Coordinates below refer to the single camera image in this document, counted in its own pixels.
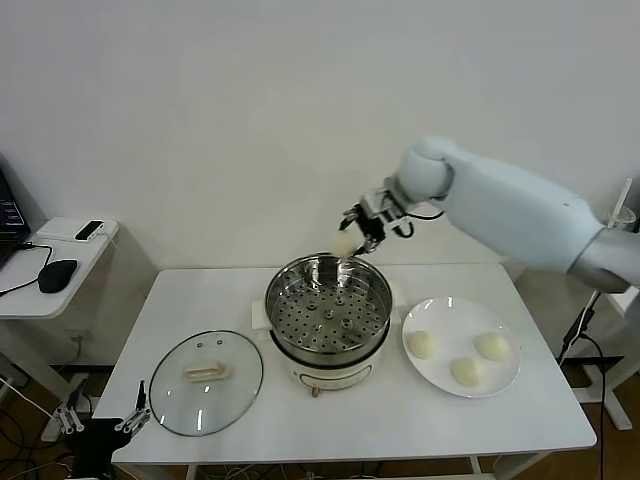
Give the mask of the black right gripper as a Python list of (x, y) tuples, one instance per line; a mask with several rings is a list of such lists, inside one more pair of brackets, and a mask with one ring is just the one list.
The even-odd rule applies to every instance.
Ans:
[(351, 236), (350, 256), (375, 252), (386, 238), (387, 231), (401, 238), (406, 237), (404, 213), (383, 188), (365, 192), (357, 204), (343, 213), (339, 229), (346, 230), (354, 222), (357, 222), (363, 235)]

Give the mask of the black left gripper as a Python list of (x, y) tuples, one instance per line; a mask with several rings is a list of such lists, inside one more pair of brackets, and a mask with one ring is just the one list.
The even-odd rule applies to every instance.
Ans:
[(150, 419), (145, 381), (141, 380), (134, 410), (122, 421), (119, 418), (90, 419), (82, 423), (75, 406), (82, 393), (77, 387), (54, 411), (53, 419), (69, 436), (73, 461), (71, 479), (115, 479), (112, 456), (131, 441), (131, 433), (141, 429)]

